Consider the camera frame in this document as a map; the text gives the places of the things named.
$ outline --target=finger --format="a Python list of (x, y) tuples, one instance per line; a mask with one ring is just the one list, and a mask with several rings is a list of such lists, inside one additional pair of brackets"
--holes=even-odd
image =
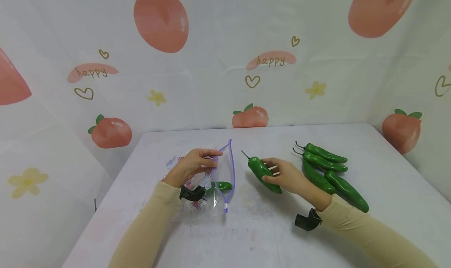
[(198, 169), (196, 169), (191, 175), (194, 176), (196, 174), (204, 173), (204, 172), (210, 174), (211, 173), (211, 168), (210, 167), (206, 167), (206, 166), (201, 166)]
[(279, 165), (280, 159), (277, 158), (263, 158), (263, 163), (266, 163), (266, 167), (271, 168), (276, 165)]
[(199, 165), (214, 168), (217, 167), (218, 163), (216, 161), (213, 161), (212, 159), (200, 158)]
[(198, 152), (199, 156), (201, 158), (204, 158), (205, 156), (221, 156), (222, 152), (216, 149), (209, 149), (209, 148), (197, 148), (196, 151)]
[(271, 173), (273, 173), (273, 174), (275, 174), (275, 173), (279, 173), (280, 172), (280, 170), (279, 170), (279, 167), (274, 167), (274, 168), (272, 168), (272, 169), (270, 169), (270, 171), (271, 171)]
[(274, 176), (274, 177), (272, 177), (272, 176), (263, 176), (262, 177), (263, 181), (265, 181), (267, 183), (270, 183), (270, 184), (274, 184), (274, 185), (279, 185), (279, 181), (280, 181), (279, 179), (280, 179), (279, 176)]

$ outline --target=beige sleeve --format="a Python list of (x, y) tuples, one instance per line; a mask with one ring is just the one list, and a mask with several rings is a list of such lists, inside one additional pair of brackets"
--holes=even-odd
[(322, 226), (353, 242), (384, 268), (438, 268), (409, 240), (371, 215), (350, 206), (334, 194), (332, 203), (317, 210)]
[(180, 189), (164, 182), (125, 232), (108, 268), (149, 268), (157, 255), (169, 221), (180, 209)]

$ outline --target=fabric backdrop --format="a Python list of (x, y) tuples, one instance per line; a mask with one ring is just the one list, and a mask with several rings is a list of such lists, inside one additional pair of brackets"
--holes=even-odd
[(0, 266), (61, 267), (149, 131), (369, 122), (451, 200), (450, 7), (0, 0)]

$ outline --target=purple zipper seal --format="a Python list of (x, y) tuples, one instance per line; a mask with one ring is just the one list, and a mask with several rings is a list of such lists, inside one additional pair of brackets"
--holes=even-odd
[[(225, 146), (223, 146), (219, 151), (223, 152), (223, 150), (226, 149), (226, 147), (229, 147), (229, 152), (230, 152), (230, 162), (232, 164), (232, 190), (229, 192), (229, 194), (227, 196), (225, 196), (222, 191), (219, 190), (219, 185), (216, 181), (214, 181), (215, 186), (216, 186), (216, 191), (219, 192), (219, 194), (222, 196), (223, 200), (224, 200), (224, 213), (227, 213), (229, 211), (229, 199), (233, 196), (233, 193), (235, 191), (235, 164), (233, 161), (233, 153), (232, 153), (232, 139), (229, 139), (229, 143), (226, 144)], [(213, 157), (213, 161), (218, 161), (218, 157), (214, 156)], [(213, 179), (215, 176), (215, 169), (213, 168), (211, 170), (211, 178)]]

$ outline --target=plastic zipper bag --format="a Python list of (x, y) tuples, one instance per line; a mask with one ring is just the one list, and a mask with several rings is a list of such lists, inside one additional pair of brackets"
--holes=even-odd
[[(229, 200), (235, 189), (235, 166), (231, 153), (231, 139), (219, 151), (224, 154), (219, 157), (212, 157), (214, 161), (218, 162), (216, 169), (213, 169), (211, 173), (196, 174), (184, 185), (189, 190), (203, 187), (205, 195), (198, 201), (182, 199), (182, 206), (172, 221), (208, 219), (209, 217), (214, 217), (228, 211)], [(175, 162), (182, 159), (181, 156), (175, 157), (170, 162), (170, 165), (167, 165), (168, 172), (175, 166)]]

